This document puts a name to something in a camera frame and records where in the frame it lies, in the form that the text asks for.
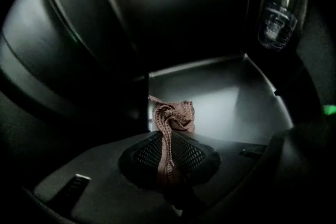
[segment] black mesh pad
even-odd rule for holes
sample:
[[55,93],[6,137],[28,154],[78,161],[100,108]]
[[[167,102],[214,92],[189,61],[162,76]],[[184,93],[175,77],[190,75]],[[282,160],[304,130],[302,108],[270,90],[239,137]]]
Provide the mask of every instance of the black mesh pad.
[[[162,134],[127,148],[119,158],[122,174],[141,188],[157,189],[157,171],[161,159]],[[188,185],[206,183],[216,173],[221,157],[210,146],[173,131],[172,157]]]

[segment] clear plastic part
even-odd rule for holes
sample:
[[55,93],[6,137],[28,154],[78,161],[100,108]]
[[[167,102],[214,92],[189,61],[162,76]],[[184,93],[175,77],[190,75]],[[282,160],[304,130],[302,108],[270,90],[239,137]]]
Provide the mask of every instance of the clear plastic part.
[[258,32],[259,42],[267,49],[283,50],[296,23],[297,19],[291,12],[276,3],[268,3]]

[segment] pink knitted fabric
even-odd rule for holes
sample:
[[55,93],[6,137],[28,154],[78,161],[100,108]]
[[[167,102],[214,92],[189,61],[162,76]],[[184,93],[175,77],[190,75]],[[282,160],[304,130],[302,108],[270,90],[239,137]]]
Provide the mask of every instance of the pink knitted fabric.
[[155,102],[153,116],[162,133],[162,154],[157,168],[158,183],[162,187],[180,185],[183,179],[172,158],[172,129],[189,132],[195,130],[193,103],[166,103],[153,96],[149,96],[149,100]]

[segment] green light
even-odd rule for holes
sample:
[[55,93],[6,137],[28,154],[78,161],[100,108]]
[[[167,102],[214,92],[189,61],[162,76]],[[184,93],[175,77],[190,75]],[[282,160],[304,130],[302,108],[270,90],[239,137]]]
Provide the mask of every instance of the green light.
[[331,115],[336,113],[336,105],[324,105],[323,111],[325,115]]

